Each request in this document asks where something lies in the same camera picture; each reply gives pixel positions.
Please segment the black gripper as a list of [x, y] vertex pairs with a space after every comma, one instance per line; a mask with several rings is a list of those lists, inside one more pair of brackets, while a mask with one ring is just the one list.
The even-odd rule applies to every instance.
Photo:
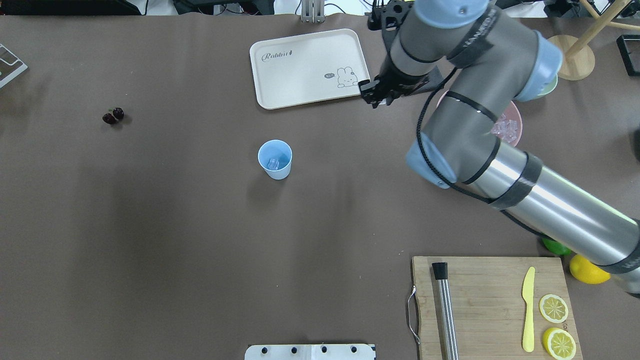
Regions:
[[390, 55], [387, 55], [374, 80], [365, 79], [359, 82], [359, 94], [371, 106], [378, 106], [382, 102], [392, 103], [400, 97], [434, 89], [434, 66], [424, 74], [409, 75], [397, 68]]

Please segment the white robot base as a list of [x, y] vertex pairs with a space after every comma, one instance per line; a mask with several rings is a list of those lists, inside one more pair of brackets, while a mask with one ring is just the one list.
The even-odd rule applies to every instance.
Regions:
[[376, 360], [374, 344], [255, 344], [247, 348], [245, 360]]

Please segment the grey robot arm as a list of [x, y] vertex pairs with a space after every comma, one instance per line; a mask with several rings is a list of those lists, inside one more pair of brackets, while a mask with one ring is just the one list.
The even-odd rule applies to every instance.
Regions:
[[367, 25], [381, 32], [386, 57], [359, 82], [361, 97], [375, 109], [430, 91], [407, 164], [571, 249], [638, 297], [638, 219], [495, 132], [512, 101], [534, 100], [556, 77], [561, 51], [491, 0], [374, 0]]

